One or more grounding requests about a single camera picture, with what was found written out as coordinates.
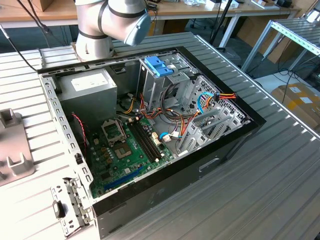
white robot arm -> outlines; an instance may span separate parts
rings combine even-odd
[[[151,18],[144,0],[76,0],[76,52],[84,61],[113,54],[111,37],[135,46],[147,35]]]

aluminum table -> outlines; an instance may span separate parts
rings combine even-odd
[[[148,37],[136,47],[115,41],[114,46],[119,55],[184,46],[267,122],[231,160],[106,239],[311,240],[318,234],[320,138],[315,132],[192,33]],[[71,47],[42,54],[47,67],[78,61]],[[23,55],[40,67],[38,50]],[[14,52],[0,55],[0,109],[5,108],[23,116],[36,172],[0,187],[1,238],[62,240],[50,186],[73,170],[37,74]],[[98,240],[98,231],[91,225],[71,239]]]

gray metal stand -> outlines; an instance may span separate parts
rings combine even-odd
[[[299,55],[299,57],[294,61],[290,66],[289,70],[292,70],[305,55],[307,51],[312,52],[315,55],[320,55],[320,26],[314,25],[306,21],[304,18],[296,19],[282,19],[282,20],[271,20],[265,27],[255,46],[253,47],[251,53],[245,60],[241,70],[246,71],[250,66],[252,60],[257,54],[262,43],[266,39],[269,31],[275,29],[279,32],[280,35],[284,35],[289,39],[293,40],[300,46],[304,48],[304,51]],[[265,52],[266,56],[270,51],[272,51],[274,45],[277,43],[280,35],[277,34],[275,39],[270,44],[269,48]]]

yellow wire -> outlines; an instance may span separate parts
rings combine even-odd
[[[132,102],[131,102],[130,108],[127,111],[124,111],[123,113],[124,114],[128,114],[128,113],[130,113],[132,111],[133,108],[134,108],[134,99],[132,98]]]

desk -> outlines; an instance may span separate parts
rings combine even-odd
[[[250,0],[246,0],[238,8],[228,11],[226,16],[231,17],[231,21],[219,47],[224,48],[226,46],[240,17],[289,15],[288,19],[292,19],[299,10],[300,8],[297,7],[292,8],[290,11],[287,8],[265,10],[251,3]],[[164,20],[215,18],[217,13],[218,9],[208,9],[204,4],[200,4],[200,6],[188,6],[182,1],[178,3],[161,2],[158,4],[157,11],[157,33],[162,33]],[[153,19],[155,14],[152,11],[149,14]],[[39,12],[38,16],[47,26],[78,24],[76,6],[73,0],[55,0],[45,12]],[[4,28],[36,27],[36,24],[22,8],[9,6],[3,6],[0,9],[0,23]]]

